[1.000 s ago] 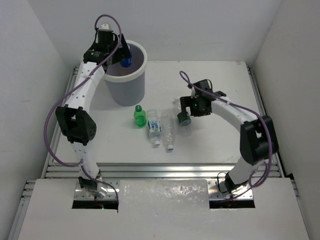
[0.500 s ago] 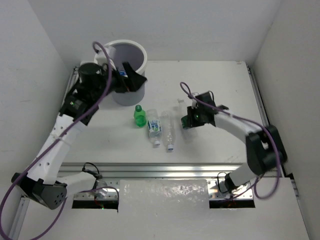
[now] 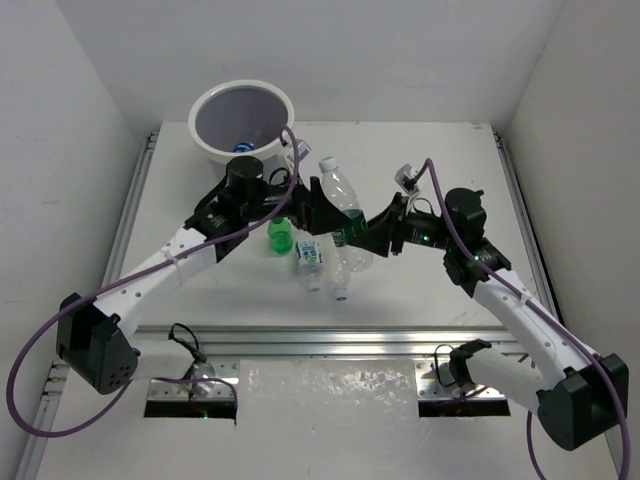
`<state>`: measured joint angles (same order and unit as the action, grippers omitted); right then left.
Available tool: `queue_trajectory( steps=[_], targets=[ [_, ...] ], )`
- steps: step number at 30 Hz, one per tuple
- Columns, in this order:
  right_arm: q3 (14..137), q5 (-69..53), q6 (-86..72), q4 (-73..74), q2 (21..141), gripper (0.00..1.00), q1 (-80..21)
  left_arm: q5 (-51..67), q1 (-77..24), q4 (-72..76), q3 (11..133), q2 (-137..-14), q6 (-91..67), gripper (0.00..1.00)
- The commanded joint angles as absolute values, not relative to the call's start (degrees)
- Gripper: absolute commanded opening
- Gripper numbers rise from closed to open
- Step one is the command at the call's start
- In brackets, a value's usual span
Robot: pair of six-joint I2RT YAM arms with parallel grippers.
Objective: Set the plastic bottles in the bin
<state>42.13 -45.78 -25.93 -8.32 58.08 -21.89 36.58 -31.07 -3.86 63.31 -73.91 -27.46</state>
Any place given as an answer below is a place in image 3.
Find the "clear bottle dark green label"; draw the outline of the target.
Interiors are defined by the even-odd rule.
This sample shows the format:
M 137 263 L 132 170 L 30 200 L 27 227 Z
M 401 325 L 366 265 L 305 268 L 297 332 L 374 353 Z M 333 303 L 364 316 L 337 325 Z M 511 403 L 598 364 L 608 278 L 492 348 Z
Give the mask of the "clear bottle dark green label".
M 322 173 L 321 186 L 327 199 L 349 218 L 349 226 L 332 233 L 332 239 L 341 260 L 352 273 L 362 273 L 373 264 L 373 254 L 350 246 L 348 241 L 367 229 L 364 212 L 351 183 L 340 170 L 335 157 L 319 161 Z

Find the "clear unlabelled bottle blue cap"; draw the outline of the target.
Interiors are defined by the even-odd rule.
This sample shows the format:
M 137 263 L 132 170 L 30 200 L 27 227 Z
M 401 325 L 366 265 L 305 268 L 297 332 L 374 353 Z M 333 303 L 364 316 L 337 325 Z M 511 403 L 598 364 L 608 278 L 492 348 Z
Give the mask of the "clear unlabelled bottle blue cap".
M 332 244 L 326 252 L 326 284 L 332 298 L 342 302 L 349 297 L 351 272 L 338 249 Z

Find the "clear bottle green white label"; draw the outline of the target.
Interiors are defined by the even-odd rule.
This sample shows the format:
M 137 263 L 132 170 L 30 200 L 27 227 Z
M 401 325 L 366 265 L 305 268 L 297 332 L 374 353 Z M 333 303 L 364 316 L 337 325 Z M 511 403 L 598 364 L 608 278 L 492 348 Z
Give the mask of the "clear bottle green white label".
M 324 260 L 320 244 L 313 238 L 297 240 L 295 254 L 299 281 L 307 291 L 319 291 L 324 273 Z

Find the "green plastic bottle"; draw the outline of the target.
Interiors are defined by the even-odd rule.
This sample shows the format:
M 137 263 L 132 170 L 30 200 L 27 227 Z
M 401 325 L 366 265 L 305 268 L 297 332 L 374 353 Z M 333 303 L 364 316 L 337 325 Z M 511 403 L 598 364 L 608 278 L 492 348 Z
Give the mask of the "green plastic bottle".
M 267 235 L 274 253 L 286 255 L 293 248 L 292 225 L 288 219 L 272 219 L 268 225 Z

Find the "clear bottle dark blue label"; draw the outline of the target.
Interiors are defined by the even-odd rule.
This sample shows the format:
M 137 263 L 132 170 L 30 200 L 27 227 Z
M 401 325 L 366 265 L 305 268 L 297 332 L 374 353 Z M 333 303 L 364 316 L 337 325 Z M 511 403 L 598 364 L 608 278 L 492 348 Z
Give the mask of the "clear bottle dark blue label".
M 251 142 L 239 142 L 233 148 L 234 153 L 246 153 L 256 149 L 256 145 Z

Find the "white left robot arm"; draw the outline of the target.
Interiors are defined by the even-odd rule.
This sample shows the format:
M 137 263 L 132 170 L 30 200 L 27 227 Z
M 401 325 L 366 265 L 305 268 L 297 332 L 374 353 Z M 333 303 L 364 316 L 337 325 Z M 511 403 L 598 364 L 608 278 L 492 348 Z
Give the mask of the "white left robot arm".
M 221 263 L 258 227 L 286 218 L 311 235 L 347 226 L 348 219 L 324 195 L 318 178 L 269 184 L 263 163 L 231 160 L 223 180 L 197 205 L 173 237 L 127 277 L 80 308 L 73 294 L 61 304 L 58 356 L 98 393 L 108 395 L 131 380 L 185 378 L 203 354 L 177 340 L 136 340 L 144 317 L 191 278 Z

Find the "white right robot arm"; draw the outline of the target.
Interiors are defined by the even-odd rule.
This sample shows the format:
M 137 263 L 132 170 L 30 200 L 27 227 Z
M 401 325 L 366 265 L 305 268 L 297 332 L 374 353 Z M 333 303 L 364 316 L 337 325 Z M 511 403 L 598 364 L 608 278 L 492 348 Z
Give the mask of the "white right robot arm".
M 482 194 L 453 189 L 440 215 L 411 212 L 407 197 L 395 194 L 349 243 L 381 257 L 399 254 L 407 243 L 443 250 L 452 283 L 498 319 L 534 364 L 518 363 L 476 339 L 435 361 L 439 385 L 451 394 L 476 384 L 494 388 L 535 414 L 558 446 L 573 451 L 623 423 L 629 369 L 618 355 L 602 357 L 576 340 L 530 295 L 484 236 Z

